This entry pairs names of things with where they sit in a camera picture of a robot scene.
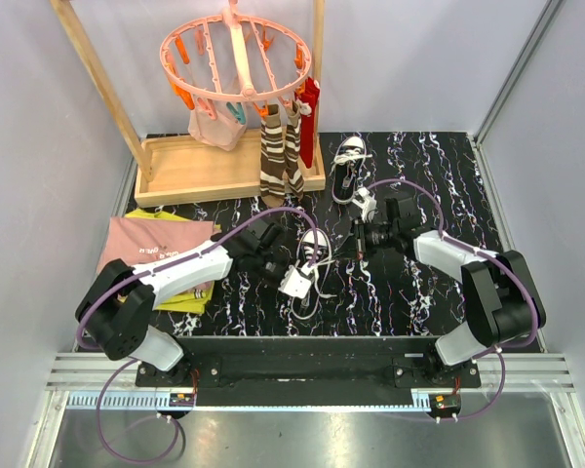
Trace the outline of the white shoelace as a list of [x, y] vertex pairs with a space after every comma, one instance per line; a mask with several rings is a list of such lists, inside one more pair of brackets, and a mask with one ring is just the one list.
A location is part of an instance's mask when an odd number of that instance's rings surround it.
[[308, 295], [300, 302], [301, 315], [309, 315], [318, 309], [319, 302], [322, 298], [330, 298], [331, 294], [323, 292], [323, 288], [327, 281], [334, 260], [331, 254], [324, 255], [319, 259], [313, 267], [313, 285]]

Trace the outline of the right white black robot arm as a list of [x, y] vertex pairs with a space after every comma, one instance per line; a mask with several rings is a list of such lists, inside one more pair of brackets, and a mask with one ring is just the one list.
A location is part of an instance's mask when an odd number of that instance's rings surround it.
[[357, 258], [383, 249], [432, 267], [461, 284], [464, 322], [439, 337], [425, 353], [423, 374], [435, 386], [456, 378], [458, 366], [496, 347], [529, 345], [546, 324], [546, 313], [524, 256], [495, 253], [465, 244], [422, 221], [413, 197], [400, 193], [385, 201], [385, 214], [365, 188], [353, 203], [361, 216], [349, 241]]

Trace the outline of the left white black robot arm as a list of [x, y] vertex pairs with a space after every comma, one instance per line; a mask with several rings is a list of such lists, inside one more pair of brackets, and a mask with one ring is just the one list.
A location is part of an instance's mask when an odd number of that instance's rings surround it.
[[78, 333], [87, 332], [111, 361], [131, 357], [153, 366], [172, 386], [190, 376], [191, 363], [169, 333], [150, 325], [153, 310], [201, 284], [222, 280], [230, 271], [253, 273], [273, 288], [284, 279], [288, 261], [280, 251], [284, 229], [258, 219], [237, 233], [217, 234], [174, 257], [130, 266], [107, 262], [79, 307]]

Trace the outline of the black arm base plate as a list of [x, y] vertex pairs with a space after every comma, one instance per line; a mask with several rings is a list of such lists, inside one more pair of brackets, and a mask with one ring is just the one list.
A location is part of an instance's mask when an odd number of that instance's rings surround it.
[[175, 370], [143, 364], [136, 386], [197, 387], [205, 410], [426, 410], [428, 393], [481, 386], [477, 366], [433, 356], [432, 337], [216, 337], [180, 340]]

